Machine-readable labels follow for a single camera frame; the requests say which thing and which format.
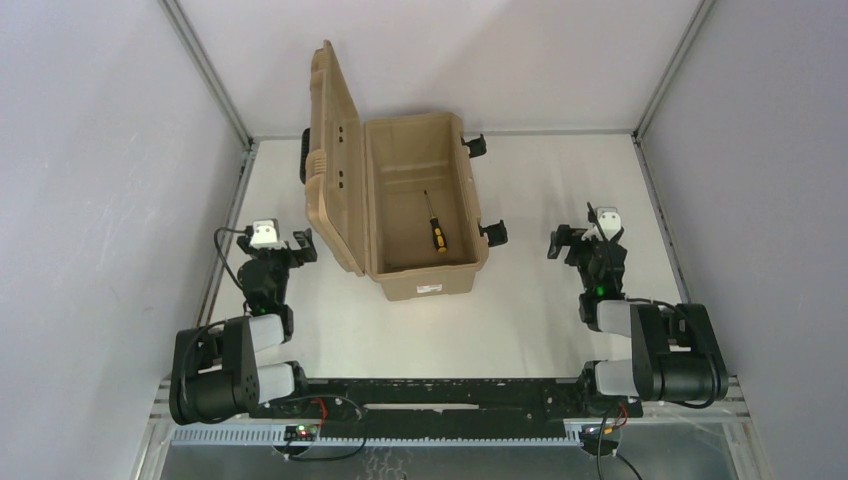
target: tan plastic box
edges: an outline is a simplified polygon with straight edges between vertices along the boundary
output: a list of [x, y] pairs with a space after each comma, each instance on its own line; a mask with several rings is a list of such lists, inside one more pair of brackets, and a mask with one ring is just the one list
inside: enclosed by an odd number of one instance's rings
[[361, 124], [329, 41], [312, 57], [310, 91], [306, 212], [342, 268], [367, 273], [391, 301], [471, 291], [489, 247], [507, 240], [503, 221], [480, 227], [469, 145], [485, 153], [482, 135], [466, 144], [452, 113]]

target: yellow and black screwdriver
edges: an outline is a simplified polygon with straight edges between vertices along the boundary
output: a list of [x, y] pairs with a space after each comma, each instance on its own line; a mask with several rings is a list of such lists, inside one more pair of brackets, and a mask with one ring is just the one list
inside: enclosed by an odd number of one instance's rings
[[448, 243], [445, 241], [445, 234], [442, 233], [442, 227], [439, 226], [439, 219], [433, 213], [433, 205], [430, 204], [430, 196], [427, 195], [427, 190], [424, 190], [424, 198], [427, 199], [427, 208], [430, 209], [430, 226], [433, 228], [433, 246], [439, 253], [448, 251]]

